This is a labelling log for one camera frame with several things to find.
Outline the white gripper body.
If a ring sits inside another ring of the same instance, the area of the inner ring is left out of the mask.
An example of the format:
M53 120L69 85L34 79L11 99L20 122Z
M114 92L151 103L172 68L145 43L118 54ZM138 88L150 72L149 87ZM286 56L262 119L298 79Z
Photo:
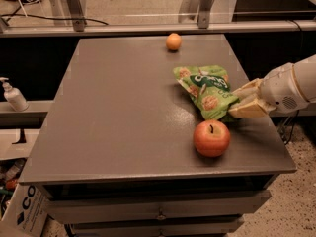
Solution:
M263 100L279 113L290 113L310 104L310 65L286 63L273 69L260 85Z

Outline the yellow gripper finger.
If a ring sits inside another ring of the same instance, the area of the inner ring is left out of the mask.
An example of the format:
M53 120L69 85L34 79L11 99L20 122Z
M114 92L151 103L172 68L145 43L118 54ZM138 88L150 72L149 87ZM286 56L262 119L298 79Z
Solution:
M261 118L267 116L269 112L275 109L274 106L262 99L254 99L248 103L244 101L232 105L228 113L237 119Z
M260 85L262 83L262 79L256 78L242 87L236 89L233 94L237 96L240 100L243 100L253 94L258 94L260 91Z

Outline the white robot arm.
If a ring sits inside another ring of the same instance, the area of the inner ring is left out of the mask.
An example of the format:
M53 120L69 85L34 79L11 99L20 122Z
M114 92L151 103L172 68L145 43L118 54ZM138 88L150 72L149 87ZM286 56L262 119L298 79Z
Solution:
M239 103L228 113L239 118L260 118L275 111L288 114L316 102L316 55L271 70L233 92Z

